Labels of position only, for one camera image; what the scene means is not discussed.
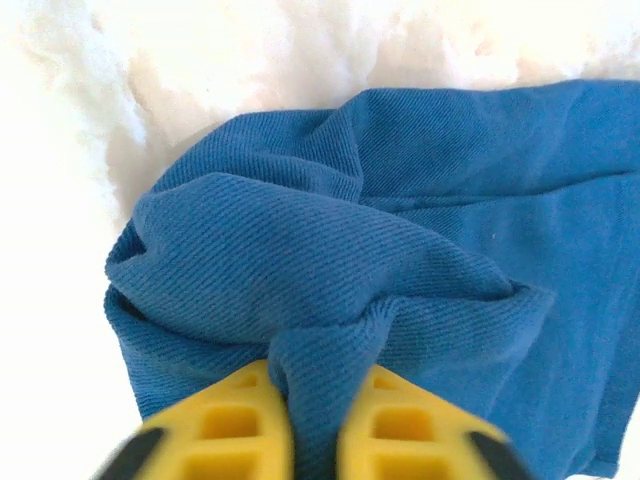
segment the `yellow plastic grip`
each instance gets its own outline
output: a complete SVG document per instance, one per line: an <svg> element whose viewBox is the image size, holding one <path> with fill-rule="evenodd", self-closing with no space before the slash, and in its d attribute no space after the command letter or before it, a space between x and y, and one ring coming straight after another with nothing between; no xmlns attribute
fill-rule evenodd
<svg viewBox="0 0 640 480"><path fill-rule="evenodd" d="M97 480L291 480L265 360L147 420ZM338 437L338 480L531 480L493 425L374 366Z"/></svg>

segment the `yellow tool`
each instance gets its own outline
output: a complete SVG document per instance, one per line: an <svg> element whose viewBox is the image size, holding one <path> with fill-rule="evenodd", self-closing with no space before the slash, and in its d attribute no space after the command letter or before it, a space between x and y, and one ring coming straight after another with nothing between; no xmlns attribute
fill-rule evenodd
<svg viewBox="0 0 640 480"><path fill-rule="evenodd" d="M148 419L96 480L291 480L287 409L254 362ZM338 480L532 480L493 425L374 366L338 437Z"/></svg>

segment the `yellow clamp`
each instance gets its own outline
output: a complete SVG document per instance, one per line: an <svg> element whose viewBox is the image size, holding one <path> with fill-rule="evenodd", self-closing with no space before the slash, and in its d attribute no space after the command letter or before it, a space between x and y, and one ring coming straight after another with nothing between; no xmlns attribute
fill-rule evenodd
<svg viewBox="0 0 640 480"><path fill-rule="evenodd" d="M493 425L374 366L338 437L338 480L532 480ZM266 360L149 418L96 480L291 480Z"/></svg>

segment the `blue cloth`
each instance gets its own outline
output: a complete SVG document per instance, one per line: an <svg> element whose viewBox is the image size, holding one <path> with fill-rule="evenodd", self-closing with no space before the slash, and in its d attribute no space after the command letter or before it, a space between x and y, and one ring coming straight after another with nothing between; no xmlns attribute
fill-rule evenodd
<svg viewBox="0 0 640 480"><path fill-rule="evenodd" d="M380 89L243 115L137 203L105 307L143 417L258 358L296 478L378 362L611 475L640 389L640 84Z"/></svg>

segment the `blue towel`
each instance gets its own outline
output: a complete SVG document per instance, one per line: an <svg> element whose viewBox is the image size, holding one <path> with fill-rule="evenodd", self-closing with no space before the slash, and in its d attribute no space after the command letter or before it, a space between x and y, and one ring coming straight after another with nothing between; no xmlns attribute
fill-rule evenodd
<svg viewBox="0 0 640 480"><path fill-rule="evenodd" d="M378 362L497 424L542 480L612 475L640 389L640 84L378 89L243 115L110 253L143 417L268 358L296 478Z"/></svg>

